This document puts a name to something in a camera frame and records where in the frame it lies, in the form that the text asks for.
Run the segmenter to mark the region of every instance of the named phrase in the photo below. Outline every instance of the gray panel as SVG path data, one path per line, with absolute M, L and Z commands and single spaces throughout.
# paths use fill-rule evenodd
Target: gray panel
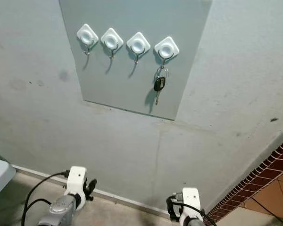
M 60 0 L 60 5 L 84 100 L 175 119 L 210 1 Z M 84 23 L 89 24 L 99 38 L 113 27 L 124 40 L 111 65 L 110 53 L 100 41 L 89 59 L 83 53 L 76 32 Z M 137 31 L 145 35 L 151 49 L 134 68 L 134 55 L 126 42 Z M 154 74 L 161 60 L 153 48 L 166 36 L 174 39 L 180 53 L 167 65 L 171 75 L 155 106 Z

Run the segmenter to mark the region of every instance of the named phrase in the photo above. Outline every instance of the black key fob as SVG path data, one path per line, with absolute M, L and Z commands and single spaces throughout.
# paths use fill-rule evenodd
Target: black key fob
M 156 79 L 155 83 L 154 83 L 154 90 L 156 92 L 161 91 L 166 84 L 166 78 L 165 77 L 159 77 L 158 79 Z

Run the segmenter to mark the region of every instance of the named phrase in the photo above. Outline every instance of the brick border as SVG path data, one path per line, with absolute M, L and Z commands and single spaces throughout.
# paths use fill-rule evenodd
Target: brick border
M 214 222 L 221 220 L 283 174 L 283 143 L 257 168 L 234 187 L 209 213 Z

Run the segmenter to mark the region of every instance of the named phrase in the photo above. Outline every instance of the baseboard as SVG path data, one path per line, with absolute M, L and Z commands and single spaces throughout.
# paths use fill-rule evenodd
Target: baseboard
M 21 166 L 17 166 L 17 165 L 12 165 L 12 166 L 16 169 L 17 172 L 29 175 L 34 178 L 44 179 L 49 176 L 49 174 L 41 173 L 41 172 L 38 172 L 32 169 L 28 169 L 28 168 L 24 168 Z M 66 179 L 62 179 L 58 177 L 52 177 L 48 181 L 51 183 L 57 184 L 57 185 L 61 185 L 61 186 L 65 185 L 67 182 Z M 135 209 L 138 209 L 138 210 L 150 213 L 150 214 L 154 214 L 154 215 L 169 219 L 169 214 L 166 210 L 161 210 L 161 209 L 158 209 L 152 206 L 148 206 L 141 202 L 136 202 L 134 200 L 126 199 L 124 197 L 114 195 L 108 192 L 104 192 L 99 189 L 95 189 L 92 194 L 102 199 L 106 199 L 112 202 L 116 202 L 116 203 L 119 203 L 125 206 L 129 206 L 129 207 L 132 207 L 132 208 L 135 208 Z

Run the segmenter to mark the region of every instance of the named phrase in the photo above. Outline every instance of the concrete wall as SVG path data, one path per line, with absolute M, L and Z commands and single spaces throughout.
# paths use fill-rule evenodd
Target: concrete wall
M 195 186 L 209 209 L 282 134 L 283 0 L 213 2 L 174 122 L 84 102 L 58 1 L 0 0 L 0 155 L 13 164 L 86 166 L 98 189 L 160 208 Z

